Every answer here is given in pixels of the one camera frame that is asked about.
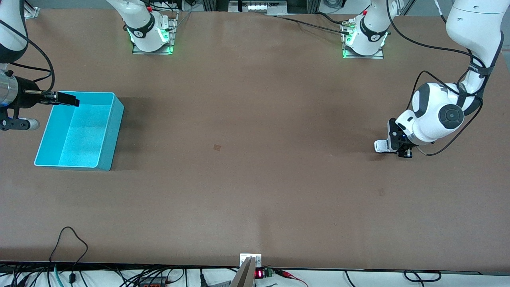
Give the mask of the grey metal rack unit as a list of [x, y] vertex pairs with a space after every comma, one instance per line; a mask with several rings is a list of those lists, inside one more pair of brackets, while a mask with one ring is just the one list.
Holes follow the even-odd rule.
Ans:
[[286, 15], [286, 0], [229, 0], [228, 12], [257, 13], [262, 15]]

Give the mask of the white mounting bracket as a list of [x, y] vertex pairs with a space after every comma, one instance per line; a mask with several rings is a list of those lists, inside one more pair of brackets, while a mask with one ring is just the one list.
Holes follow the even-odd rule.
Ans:
[[262, 254], [260, 253], [241, 253], [239, 256], [239, 266], [241, 266], [246, 259], [254, 258], [256, 268], [262, 267]]

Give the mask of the teal plastic bin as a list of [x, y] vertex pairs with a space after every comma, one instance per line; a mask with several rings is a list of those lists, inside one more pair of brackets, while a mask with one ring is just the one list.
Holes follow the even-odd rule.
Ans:
[[69, 91], [80, 105], [53, 106], [34, 160], [37, 167], [109, 171], [124, 105], [113, 92]]

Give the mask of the red and black box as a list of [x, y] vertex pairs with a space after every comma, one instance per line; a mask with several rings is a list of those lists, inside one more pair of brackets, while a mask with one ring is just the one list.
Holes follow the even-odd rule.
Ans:
[[166, 287], [168, 281], [165, 277], [143, 277], [138, 282], [138, 287]]

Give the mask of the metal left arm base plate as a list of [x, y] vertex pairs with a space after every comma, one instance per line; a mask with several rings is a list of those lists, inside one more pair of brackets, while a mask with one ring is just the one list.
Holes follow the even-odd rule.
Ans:
[[339, 26], [342, 35], [343, 58], [384, 58], [383, 46], [388, 31], [372, 31], [364, 25], [364, 15], [342, 22]]

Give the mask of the dark aluminium post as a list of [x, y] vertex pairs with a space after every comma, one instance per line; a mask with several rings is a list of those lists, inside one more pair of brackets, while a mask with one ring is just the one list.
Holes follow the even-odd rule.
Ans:
[[200, 0], [206, 12], [227, 12], [230, 0]]

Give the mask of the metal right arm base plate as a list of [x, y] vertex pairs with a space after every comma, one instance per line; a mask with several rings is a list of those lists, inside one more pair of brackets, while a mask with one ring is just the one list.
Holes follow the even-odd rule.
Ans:
[[139, 31], [136, 31], [135, 34], [129, 31], [132, 53], [139, 55], [173, 54], [179, 14], [176, 14], [174, 18], [169, 18], [167, 15], [152, 11], [151, 15], [155, 17], [154, 25], [147, 31], [144, 38], [135, 36], [140, 34]]

